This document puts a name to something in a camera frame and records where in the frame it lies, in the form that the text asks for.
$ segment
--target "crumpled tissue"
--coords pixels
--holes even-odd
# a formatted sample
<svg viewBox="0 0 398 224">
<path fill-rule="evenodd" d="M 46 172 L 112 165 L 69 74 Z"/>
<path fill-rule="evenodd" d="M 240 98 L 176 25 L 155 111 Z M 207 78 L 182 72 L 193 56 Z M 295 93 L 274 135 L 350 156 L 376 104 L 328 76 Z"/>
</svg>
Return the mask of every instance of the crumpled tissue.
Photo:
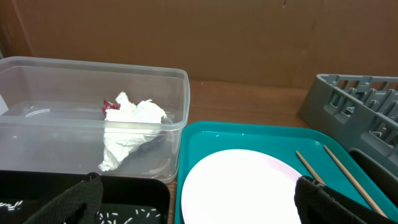
<svg viewBox="0 0 398 224">
<path fill-rule="evenodd" d="M 131 103 L 127 94 L 121 92 L 116 98 L 120 109 L 107 109 L 105 121 L 129 123 L 160 124 L 166 118 L 165 111 L 151 103 L 152 100 L 142 101 L 138 105 Z M 160 130 L 152 129 L 119 129 L 105 128 L 104 133 L 104 161 L 98 166 L 103 172 L 117 169 L 122 161 L 139 146 L 156 138 Z"/>
</svg>

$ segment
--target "gray dish rack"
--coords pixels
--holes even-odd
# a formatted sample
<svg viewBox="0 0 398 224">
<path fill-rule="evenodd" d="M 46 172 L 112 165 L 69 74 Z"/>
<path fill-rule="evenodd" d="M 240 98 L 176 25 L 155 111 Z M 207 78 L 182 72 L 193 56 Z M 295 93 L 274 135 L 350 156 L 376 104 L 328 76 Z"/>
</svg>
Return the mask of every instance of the gray dish rack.
<svg viewBox="0 0 398 224">
<path fill-rule="evenodd" d="M 299 115 L 337 140 L 398 206 L 398 77 L 319 74 Z"/>
</svg>

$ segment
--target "chopstick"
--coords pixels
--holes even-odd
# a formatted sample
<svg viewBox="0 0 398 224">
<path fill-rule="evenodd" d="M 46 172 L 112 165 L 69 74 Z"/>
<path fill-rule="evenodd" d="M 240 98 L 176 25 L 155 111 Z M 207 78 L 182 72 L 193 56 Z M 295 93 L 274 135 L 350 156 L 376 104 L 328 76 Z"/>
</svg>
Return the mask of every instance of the chopstick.
<svg viewBox="0 0 398 224">
<path fill-rule="evenodd" d="M 300 158 L 300 160 L 303 162 L 304 166 L 308 169 L 308 171 L 310 171 L 310 173 L 314 176 L 315 180 L 317 180 L 319 183 L 322 183 L 323 185 L 326 185 L 322 180 L 322 178 L 315 172 L 314 169 L 312 169 L 311 165 L 304 159 L 304 157 L 298 151 L 296 151 L 296 155 L 298 156 L 298 158 Z"/>
<path fill-rule="evenodd" d="M 378 214 L 387 218 L 386 214 L 380 209 L 380 207 L 374 202 L 374 200 L 369 196 L 369 194 L 363 189 L 363 187 L 356 181 L 356 179 L 351 175 L 348 169 L 337 159 L 337 157 L 330 151 L 330 149 L 324 145 L 323 146 L 330 155 L 330 157 L 334 160 L 337 166 L 343 171 L 344 175 L 347 176 L 348 180 L 354 185 L 356 190 L 362 195 L 365 201 L 369 204 L 369 206 Z"/>
</svg>

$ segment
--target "teal tray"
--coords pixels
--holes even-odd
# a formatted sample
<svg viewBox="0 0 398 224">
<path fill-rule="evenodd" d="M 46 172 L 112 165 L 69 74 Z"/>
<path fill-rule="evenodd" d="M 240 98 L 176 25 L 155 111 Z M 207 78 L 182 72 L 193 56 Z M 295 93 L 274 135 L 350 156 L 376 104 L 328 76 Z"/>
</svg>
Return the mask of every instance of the teal tray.
<svg viewBox="0 0 398 224">
<path fill-rule="evenodd" d="M 398 209 L 332 138 L 305 128 L 198 122 L 187 126 L 182 134 L 174 223 L 183 224 L 181 191 L 189 171 L 204 157 L 225 149 L 250 149 L 263 152 L 285 162 L 302 175 L 311 177 L 295 155 L 298 150 L 329 187 L 370 208 L 324 150 L 324 144 L 351 172 L 383 212 L 398 222 Z"/>
</svg>

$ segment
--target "clear plastic container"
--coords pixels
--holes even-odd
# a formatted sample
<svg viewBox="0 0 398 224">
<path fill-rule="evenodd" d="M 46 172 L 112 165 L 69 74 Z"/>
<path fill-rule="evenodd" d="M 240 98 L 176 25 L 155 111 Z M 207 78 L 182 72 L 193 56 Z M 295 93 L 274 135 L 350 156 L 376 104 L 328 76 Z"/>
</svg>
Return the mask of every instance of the clear plastic container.
<svg viewBox="0 0 398 224">
<path fill-rule="evenodd" d="M 104 100 L 125 91 L 135 104 L 152 99 L 166 111 L 162 124 L 105 122 Z M 46 58 L 0 60 L 0 170 L 147 177 L 165 183 L 178 170 L 187 124 L 187 73 L 171 68 Z M 104 130 L 159 130 L 116 169 L 101 172 Z"/>
</svg>

